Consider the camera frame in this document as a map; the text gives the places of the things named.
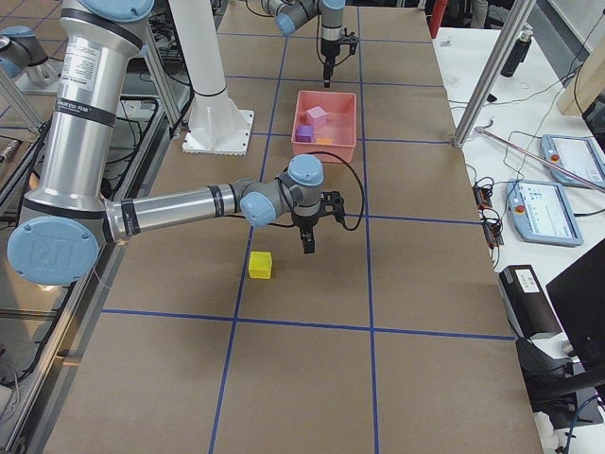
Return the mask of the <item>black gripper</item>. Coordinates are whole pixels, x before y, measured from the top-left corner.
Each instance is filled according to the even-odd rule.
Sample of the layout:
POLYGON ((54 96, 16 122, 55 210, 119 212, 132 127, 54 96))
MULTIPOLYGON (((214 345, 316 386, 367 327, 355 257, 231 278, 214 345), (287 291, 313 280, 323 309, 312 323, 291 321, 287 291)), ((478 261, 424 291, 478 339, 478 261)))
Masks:
POLYGON ((313 234, 313 229, 322 217, 323 214, 321 212, 317 212, 308 216, 300 215, 295 211, 291 212, 292 222, 301 233, 300 237, 302 242, 302 248, 305 254, 315 252, 315 238, 313 234))
POLYGON ((334 75, 335 58, 340 54, 340 40, 320 40, 320 53, 325 58, 323 63, 323 86, 330 88, 330 80, 334 75))

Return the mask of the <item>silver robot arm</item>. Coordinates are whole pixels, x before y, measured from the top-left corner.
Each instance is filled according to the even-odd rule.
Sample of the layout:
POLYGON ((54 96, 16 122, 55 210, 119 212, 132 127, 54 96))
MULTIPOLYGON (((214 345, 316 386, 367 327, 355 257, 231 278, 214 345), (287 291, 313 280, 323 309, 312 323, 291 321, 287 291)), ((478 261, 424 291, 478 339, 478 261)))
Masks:
POLYGON ((129 61, 149 50, 149 1, 66 1, 68 36, 39 185, 28 191, 8 260, 23 278, 62 286, 85 276, 101 247, 143 232, 240 213, 259 228, 289 214, 303 249, 325 213, 323 167, 309 154, 292 158, 274 180, 241 179, 159 197, 104 200, 105 171, 129 61))
POLYGON ((316 53, 322 65, 322 79, 325 88, 331 86, 334 69, 355 54, 358 39, 343 26, 345 1, 302 0, 302 1, 260 1, 262 12, 245 5, 249 12, 266 18, 273 18, 283 35, 290 36, 313 19, 318 19, 316 30, 316 53))

